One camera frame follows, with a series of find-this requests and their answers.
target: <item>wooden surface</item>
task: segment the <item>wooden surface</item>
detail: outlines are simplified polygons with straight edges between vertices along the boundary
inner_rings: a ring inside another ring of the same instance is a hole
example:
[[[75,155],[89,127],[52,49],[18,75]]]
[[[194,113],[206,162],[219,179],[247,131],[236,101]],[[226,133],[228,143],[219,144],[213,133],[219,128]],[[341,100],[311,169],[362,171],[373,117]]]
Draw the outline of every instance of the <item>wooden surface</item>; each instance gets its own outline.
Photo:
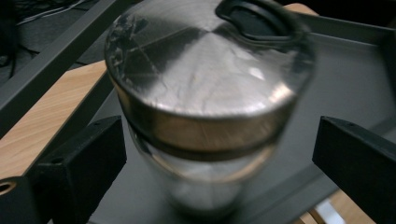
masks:
[[[286,8],[316,14],[300,4]],[[0,140],[0,179],[24,173],[105,69],[99,62],[66,72]],[[374,223],[341,190],[332,196],[332,204],[346,223]]]

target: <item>gray tray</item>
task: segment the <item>gray tray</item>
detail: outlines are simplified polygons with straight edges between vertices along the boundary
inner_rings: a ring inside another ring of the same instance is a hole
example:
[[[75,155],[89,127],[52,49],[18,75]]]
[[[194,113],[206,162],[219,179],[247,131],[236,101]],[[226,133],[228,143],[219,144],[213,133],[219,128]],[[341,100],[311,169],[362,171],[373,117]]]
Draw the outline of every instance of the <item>gray tray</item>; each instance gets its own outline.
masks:
[[[396,142],[396,33],[301,15],[318,53],[317,76],[298,104],[275,157],[225,223],[290,223],[337,187],[311,161],[320,116],[346,119]],[[88,122],[122,115],[104,76],[47,146],[46,154]],[[134,148],[123,118],[128,161],[92,215],[92,223],[194,223],[163,198]]]

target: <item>jar lid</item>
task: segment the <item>jar lid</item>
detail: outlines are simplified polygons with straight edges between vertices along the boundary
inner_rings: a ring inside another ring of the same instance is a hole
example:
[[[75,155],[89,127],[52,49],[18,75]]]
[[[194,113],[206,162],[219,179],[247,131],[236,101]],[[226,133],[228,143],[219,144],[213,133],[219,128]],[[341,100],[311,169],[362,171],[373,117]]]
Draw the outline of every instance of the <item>jar lid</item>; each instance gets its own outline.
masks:
[[[303,26],[271,1],[146,0],[106,42],[130,124],[156,147],[200,158],[277,136],[312,63]]]

